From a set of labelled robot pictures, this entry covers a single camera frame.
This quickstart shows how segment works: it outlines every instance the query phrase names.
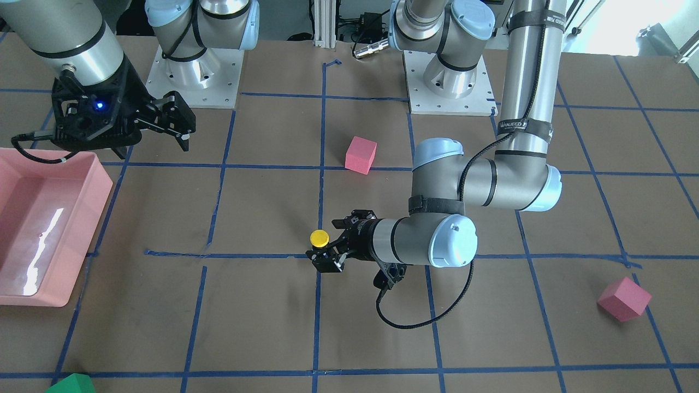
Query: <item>velcro strap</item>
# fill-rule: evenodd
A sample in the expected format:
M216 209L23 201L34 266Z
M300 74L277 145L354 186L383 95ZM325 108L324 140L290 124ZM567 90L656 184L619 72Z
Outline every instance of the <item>velcro strap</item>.
M507 33L520 27L527 26L551 26L565 31L565 15L555 13L552 10L522 11L510 18Z
M463 202L456 199L423 198L422 195L414 195L408 199L408 212L413 213L446 213L461 214L466 211Z
M554 136L554 128L549 122L535 120L530 118L503 120L498 123L498 135L508 134L513 131L526 132L538 136L539 138L551 143L551 138Z

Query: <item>metal post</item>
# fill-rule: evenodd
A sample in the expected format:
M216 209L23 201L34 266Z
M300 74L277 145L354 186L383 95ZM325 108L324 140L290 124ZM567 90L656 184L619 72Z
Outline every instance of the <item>metal post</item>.
M315 31L313 45L326 49L335 48L336 0L316 0L313 3Z

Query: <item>pink cube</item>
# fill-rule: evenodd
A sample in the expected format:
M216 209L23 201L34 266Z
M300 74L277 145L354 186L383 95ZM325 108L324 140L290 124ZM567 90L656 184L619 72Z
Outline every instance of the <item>pink cube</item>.
M39 164L0 148L0 304L68 303L111 189L93 152Z
M355 136L345 155L345 168L367 175L375 155L376 142Z
M640 317L651 301L651 294L639 287L630 278L624 277L610 284L602 293L597 304L616 319L626 322Z

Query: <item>pink foam cube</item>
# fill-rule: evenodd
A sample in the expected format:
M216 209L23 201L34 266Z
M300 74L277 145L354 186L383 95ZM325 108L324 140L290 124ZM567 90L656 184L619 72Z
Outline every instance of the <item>pink foam cube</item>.
M375 155L376 142L355 136L345 155L345 168L367 175Z
M651 294L639 287L630 278L624 277L610 284L602 293L597 304L616 319L626 322L638 318L651 301Z

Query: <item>blue tape grid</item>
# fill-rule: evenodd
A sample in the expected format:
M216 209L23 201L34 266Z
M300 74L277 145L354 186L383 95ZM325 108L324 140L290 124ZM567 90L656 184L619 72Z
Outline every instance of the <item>blue tape grid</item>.
M6 36L6 33L0 36L0 43ZM579 141L583 147L584 153L586 155L586 158L588 159L588 163L590 166L590 171L562 171L562 173L567 174L567 175L588 175L588 176L593 176L596 179L597 175L609 175L609 176L672 176L676 177L678 183L680 184L681 188L683 189L688 202L692 206L693 210L695 211L695 214L697 214L697 209L696 206L694 205L691 197L689 196L689 193L686 191L686 188L684 187L684 184L682 182L683 177L699 177L699 173L678 173L672 164L669 155L665 151L660 138L658 137L657 133L655 132L655 129L653 128L652 123L650 122L650 119L648 118L646 112L648 111L661 111L661 112L699 112L699 109L676 109L676 108L645 108L642 106L640 103L640 100L638 99L637 95L635 94L628 78L626 77L626 74L624 73L621 65L619 64L618 60L616 57L614 58L615 62L617 63L617 66L619 67L619 70L624 77L624 80L627 83L627 86L632 92L632 95L634 96L638 107L613 107L613 106L580 106L580 105L569 105L568 102L565 100L565 97L563 95L563 91L561 89L561 86L558 86L559 92L561 93L561 96L563 98L564 104L563 105L555 105L557 108L566 108L568 110L568 114L573 122L574 128L576 133L578 134ZM324 141L324 128L325 128L325 102L327 99L347 99L347 100L361 100L361 101L402 101L402 102L407 102L408 100L405 98L400 98L400 97L345 97L345 96L329 96L326 95L326 68L328 66L331 66L333 64L339 64L339 62L331 62L329 64L324 64L323 68L323 94L322 95L314 95L314 94L267 94L267 93L247 93L243 92L241 94L243 95L250 95L250 96L269 96L269 97L301 97L301 98L318 98L323 100L323 113L322 113L322 128L321 128L321 134L322 134L322 140ZM50 90L28 90L28 89L0 89L0 92L24 92L24 93L41 93L41 94L46 94L50 93ZM582 137L579 134L579 130L577 129L577 125L575 124L575 120L572 116L572 113L570 111L571 108L587 108L587 109L600 109L600 110L640 110L644 118L646 119L649 128L653 132L654 137L656 138L656 141L658 145L660 146L661 150L663 151L663 154L665 155L666 160L668 161L670 168L672 169L672 173L640 173L640 172L597 172L594 170L594 167L591 163L591 160L589 159L589 155L586 152L586 149L584 147L584 142L582 140ZM45 128L46 125L48 124L48 120L50 120L50 115L51 112L47 115L45 118L44 124L42 128ZM100 233L98 235L98 240L95 245L95 250L94 252L91 252L87 255L88 260L85 266L85 275L86 279L85 282L81 288L80 296L78 297L78 302L75 307L75 311L73 313L73 317L71 319L71 324L69 326L68 333L66 334L66 339L64 341L64 346L62 348L61 354L59 356L59 361L57 363L56 370L53 373L0 373L0 379L16 379L16 378L42 378L42 379L52 379L52 383L55 383L59 378L64 378L71 373L68 372L63 372L63 363L66 358L66 354L68 352L68 348L71 342L71 338L75 329L75 324L77 322L81 305L82 305L82 298L83 294L85 293L85 288L87 286L87 277L89 273L89 268L92 263L92 259L94 256L98 255L99 251L99 246L102 243L106 227L109 222L109 218L111 216L111 213L113 211L113 207L117 198L117 195L119 193L119 190L121 188L122 180L125 175L126 169L129 166L169 166L169 167L204 167L204 168L220 168L221 169L221 183L223 182L224 178L224 172L225 169L228 168L239 168L239 169L314 169L314 170L320 170L325 171L325 170L345 170L343 167L339 166L325 166L324 165L324 143L321 144L321 164L319 166L284 166L284 165L246 165L246 164L227 164L226 159L227 159L227 154L229 151L230 147L230 142L231 142L231 136L232 136L232 131L233 131L233 122L235 118L235 112L232 113L231 115L231 126L229 127L229 135L226 140L226 150L224 153L224 159L221 164L179 164L179 163L146 163L146 162L131 162L130 157L131 153L133 151L133 148L129 149L127 158L124 162L106 162L103 163L106 166L121 166L122 171L119 176L119 180L117 181L117 184L115 186L115 190L113 192L112 199L110 200L110 205L108 207L105 220L102 224L102 227L100 229ZM410 147L411 151L415 152L415 142L414 138L412 135L412 118L410 114L408 113L408 129L410 132ZM372 171L410 171L411 168L372 168ZM319 192L319 227L322 227L322 181L323 177L321 175L320 178L320 183L321 183L321 191ZM599 182L596 179L596 183L600 189L600 194L603 196L603 191L601 190L601 186ZM221 190L219 189L219 195L217 198L217 207L218 203L220 201L220 193ZM192 322L192 332L190 335L190 342L189 342L189 347L187 351L187 359L185 361L185 370L183 372L152 372L152 373L141 373L141 372L96 372L96 373L87 373L87 375L91 376L92 378L182 378L182 391L184 392L186 390L186 384L187 384L187 379L188 378L206 378L206 377L245 377L245 376L305 376L305 377L313 377L313 392L315 393L317 391L317 377L318 376L339 376L339 375L396 375L396 374L437 374L440 376L440 391L444 392L445 391L445 386L443 382L443 376L445 374L451 374L451 373L521 373L521 372L552 372L555 371L559 375L559 382L561 384L561 390L564 392L565 391L565 383L563 381L563 376L562 376L562 371L595 371L595 370L633 370L633 369L667 369L671 372L673 381L675 382L676 388L678 392L682 391L682 388L679 385L679 381L677 379L675 370L676 369L699 369L699 363L672 363L670 361L669 355L667 353L667 350L663 344L663 339L660 335L660 332L658 330L658 327L656 325L655 319L653 318L652 313L648 309L648 315L649 315L649 320L651 322L651 325L654 329L654 332L656 334L656 338L658 339L658 344L661 347L661 351L663 352L663 356L665 357L665 363L664 364L590 364L590 365L561 365L558 361L558 357L556 354L556 348L553 340L552 333L550 331L550 326L548 324L548 318L546 315L545 307L543 304L540 288L538 286L538 279L536 278L536 272L533 266L533 259L538 259L538 258L561 258L561 259L566 259L566 258L582 258L582 259L589 259L589 258L594 258L594 259L608 259L610 261L614 262L619 262L623 263L626 266L629 267L636 267L641 269L641 265L629 262L628 258L632 259L641 259L641 260L699 260L699 255L627 255L626 251L623 249L623 244L621 243L621 238L618 235L618 231L616 230L616 225L614 224L613 217L611 210L608 207L608 204L606 203L605 200L605 207L607 208L607 213L610 216L610 221L612 221L612 225L615 228L615 234L617 235L617 240L619 242L620 249L622 251L621 255L578 255L578 254L532 254L528 250L528 246L526 244L526 236L524 235L524 227L521 223L521 218L519 217L519 213L517 213L517 220L518 220L518 225L520 228L520 232L522 235L522 241L525 247L525 254L523 255L517 255L517 254L512 254L512 255L478 255L477 259L527 259L529 265L530 265L530 270L532 273L532 278L534 281L535 289L537 291L537 296L540 302L540 308L542 311L542 317L545 321L545 326L547 328L547 334L549 336L549 344L552 349L552 355L554 357L554 366L522 366L522 367L485 367L485 368L443 368L441 364L441 350L440 350L440 344L439 344L439 337L438 337L438 329L436 324L433 325L433 337L435 341L435 355L437 357L437 363L438 367L437 368L428 368L428 369L346 369L346 370L333 370L333 371L320 371L318 369L318 348L319 348L319 317L320 317L320 294L321 294L321 285L320 285L320 274L317 273L317 282L316 282L316 310L315 310L315 326L314 326L314 359L313 359L313 368L311 370L277 370L277 371L189 371L189 365L191 364L191 358L192 358L192 353L194 351L194 341L196 339L196 327L198 325L199 321L199 311L201 309L201 302L202 302L202 297L203 297L203 288L205 285L205 280L206 280L206 267L203 267L202 270L202 276L201 276L201 285L200 285L200 290L199 290L199 295L197 297L197 306L195 310L195 316L194 320ZM212 225L210 228L210 235L209 235L209 241L212 238L212 232L213 229L215 228L215 218L216 214L214 213L212 217ZM200 258L240 258L240 259L245 259L245 258L287 258L287 257L293 257L293 258L305 258L305 255L300 255L300 254L186 254L186 253L172 253L172 252L157 252L157 251L151 251L147 250L146 251L147 255L153 255L153 256L158 256L158 257L170 257L170 256L185 256L185 257L200 257ZM633 274L634 280L636 283L638 283L638 279L635 274ZM431 288L431 277L429 275L429 270L426 269L426 281L428 285L428 301L430 303L430 309L431 309L431 314L434 316L434 303L433 303L433 294L432 294L432 288Z
M189 368L192 365L192 355L194 354L194 341L196 341L196 329L199 326L199 315L201 313L201 301L204 298L204 286L206 285L206 266L201 267L201 281L199 282L199 293L196 295L196 306L194 308L194 318L192 319L192 331L189 334L189 345L187 346L187 358L185 359L185 370L182 373L182 384L180 393L187 391L187 379L189 378Z
M689 205L692 207L692 210L694 210L694 215L699 219L699 211L697 211L697 207L694 204L694 201L692 201L691 196L689 196L689 193L687 192L687 189L685 188L684 183L682 182L682 179L677 175L677 170L675 169L675 165L672 163L672 160L670 159L668 152L665 150L665 146L663 146L663 143L661 142L660 137L658 136L658 133L655 130L655 127L653 127L651 120L648 118L648 114L646 113L645 108L643 108L641 101L638 99L636 92L634 91L633 87L631 86L631 82L626 77L626 73L624 72L624 69L621 67L619 60L617 59L616 56L613 56L613 58L614 58L614 63L617 64L617 68L619 69L619 72L621 72L621 76L624 77L624 82L626 82L628 89L631 91L631 94L633 95L633 99L636 100L636 104L638 104L638 108L641 110L641 113L643 114L643 117L645 118L646 123L648 123L648 127L651 129L651 133L653 133L653 137L655 138L656 142L658 143L658 147L663 152L663 156L665 156L665 160L668 161L668 165L670 165L670 169L672 170L672 173L677 178L677 182L679 183L679 186L682 188L682 191L684 192L684 196L686 196L687 201L689 202Z
M641 286L641 283L638 282L638 276L636 276L636 273L632 273L633 281L636 283L636 285ZM668 354L668 349L665 347L665 343L663 342L663 338L660 335L660 330L658 329L658 325L655 323L655 318L653 318L653 313L651 312L651 308L646 306L646 314L648 314L648 321L651 322L651 326L653 327L653 332L656 335L656 339L658 340L658 345L660 346L660 350L663 353L663 357L665 358L665 364L668 366L668 370L670 370L670 375L672 376L672 381L675 383L675 388L677 388L678 393L682 393L682 387L679 385L679 380L677 379L677 373L675 373L675 366L672 364L670 361L670 355Z

